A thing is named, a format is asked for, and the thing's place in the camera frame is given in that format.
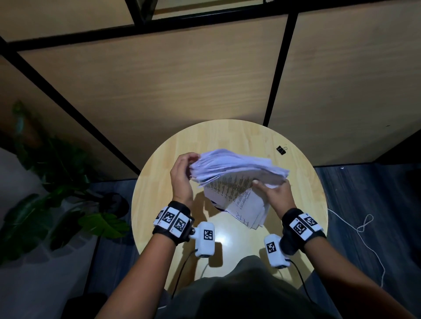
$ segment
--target person's right arm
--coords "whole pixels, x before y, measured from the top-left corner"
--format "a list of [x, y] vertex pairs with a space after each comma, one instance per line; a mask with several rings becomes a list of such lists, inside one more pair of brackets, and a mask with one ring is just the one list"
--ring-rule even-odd
[[[253, 182], [267, 195], [280, 219], [296, 207], [289, 181], [275, 189]], [[414, 318], [391, 295], [339, 254], [325, 238], [311, 239], [304, 250], [343, 318]]]

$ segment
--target round table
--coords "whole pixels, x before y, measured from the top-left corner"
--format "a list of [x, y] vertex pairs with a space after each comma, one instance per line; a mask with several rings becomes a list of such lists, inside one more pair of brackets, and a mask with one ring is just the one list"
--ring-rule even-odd
[[[213, 120], [190, 126], [171, 136], [152, 154], [136, 182], [132, 200], [133, 236], [139, 253], [152, 236], [153, 221], [158, 212], [172, 198], [170, 169], [183, 153], [204, 153], [215, 149], [228, 149], [238, 154], [266, 157], [276, 166], [290, 170], [288, 177], [298, 208], [310, 213], [328, 230], [325, 193], [316, 171], [304, 154], [288, 139], [262, 125], [241, 120]], [[184, 267], [179, 287], [202, 277], [225, 276], [245, 256], [257, 255], [276, 277], [286, 280], [296, 288], [301, 280], [291, 266], [282, 270], [270, 267], [263, 239], [268, 234], [282, 235], [282, 223], [273, 209], [269, 210], [264, 227], [248, 229], [227, 212], [220, 212], [204, 197], [203, 188], [190, 181], [194, 204], [192, 216], [197, 226], [201, 221], [215, 225], [215, 254], [210, 258], [196, 258], [193, 254]], [[195, 241], [178, 245], [171, 263], [165, 288], [173, 291], [181, 266], [194, 250]], [[301, 251], [291, 258], [298, 266], [304, 280], [313, 267]]]

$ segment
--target black cable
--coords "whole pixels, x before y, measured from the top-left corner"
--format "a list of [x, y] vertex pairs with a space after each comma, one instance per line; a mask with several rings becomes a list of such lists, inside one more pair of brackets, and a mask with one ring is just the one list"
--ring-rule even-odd
[[301, 272], [300, 272], [300, 270], [298, 269], [298, 267], [297, 267], [297, 265], [295, 264], [295, 262], [293, 262], [292, 260], [290, 260], [290, 262], [295, 266], [295, 268], [297, 269], [297, 271], [298, 271], [298, 274], [300, 275], [300, 278], [301, 278], [301, 282], [303, 283], [303, 287], [304, 287], [304, 291], [306, 292], [306, 295], [307, 295], [307, 297], [309, 298], [309, 300], [311, 301], [311, 303], [315, 303], [311, 298], [310, 298], [310, 295], [309, 295], [309, 292], [307, 291], [307, 288], [306, 288], [306, 284], [304, 283], [304, 280], [303, 280], [303, 276], [301, 276]]
[[192, 250], [192, 251], [189, 253], [189, 255], [187, 256], [186, 260], [184, 261], [184, 264], [183, 264], [183, 266], [181, 267], [181, 270], [180, 270], [180, 273], [179, 273], [179, 277], [177, 278], [176, 286], [174, 287], [174, 291], [173, 291], [173, 295], [171, 296], [171, 299], [173, 299], [173, 298], [174, 298], [174, 295], [175, 295], [176, 290], [177, 290], [177, 286], [179, 285], [179, 281], [180, 281], [181, 273], [183, 272], [183, 269], [184, 269], [184, 266], [186, 265], [186, 262], [189, 260], [189, 257], [192, 255], [192, 253], [194, 253], [194, 252], [196, 252], [196, 251], [197, 251], [197, 249]]

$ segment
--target paper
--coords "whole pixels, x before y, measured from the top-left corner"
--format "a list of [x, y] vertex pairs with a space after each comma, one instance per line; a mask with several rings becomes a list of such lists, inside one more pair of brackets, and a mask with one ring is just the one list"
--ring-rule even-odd
[[252, 187], [253, 179], [274, 188], [289, 173], [273, 166], [270, 159], [239, 155], [226, 149], [202, 154], [190, 168], [192, 179], [204, 187], [205, 196], [215, 207], [251, 229], [263, 225], [269, 210], [265, 195]]

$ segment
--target qr code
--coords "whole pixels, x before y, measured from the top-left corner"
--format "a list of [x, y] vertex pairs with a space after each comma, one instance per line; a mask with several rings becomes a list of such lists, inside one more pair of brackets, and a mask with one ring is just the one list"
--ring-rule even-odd
[[168, 224], [171, 224], [171, 221], [173, 220], [173, 218], [174, 218], [174, 214], [167, 212], [161, 220], [167, 222]]
[[307, 222], [307, 224], [309, 224], [310, 226], [314, 226], [317, 225], [317, 222], [311, 218], [311, 216], [304, 218], [304, 220]]
[[181, 218], [179, 218], [177, 219], [176, 224], [174, 225], [174, 228], [179, 230], [180, 232], [183, 232], [185, 225], [186, 225], [186, 222], [182, 220]]
[[163, 210], [159, 212], [158, 216], [155, 219], [159, 219], [162, 215], [162, 212], [163, 212]]
[[270, 242], [270, 243], [266, 244], [266, 247], [267, 247], [267, 252], [269, 254], [276, 251], [275, 242]]
[[294, 230], [297, 232], [298, 235], [301, 235], [302, 233], [304, 233], [307, 230], [307, 227], [304, 226], [304, 224], [302, 222], [298, 222], [295, 226], [294, 226]]
[[205, 229], [204, 232], [203, 232], [203, 239], [213, 240], [213, 231]]

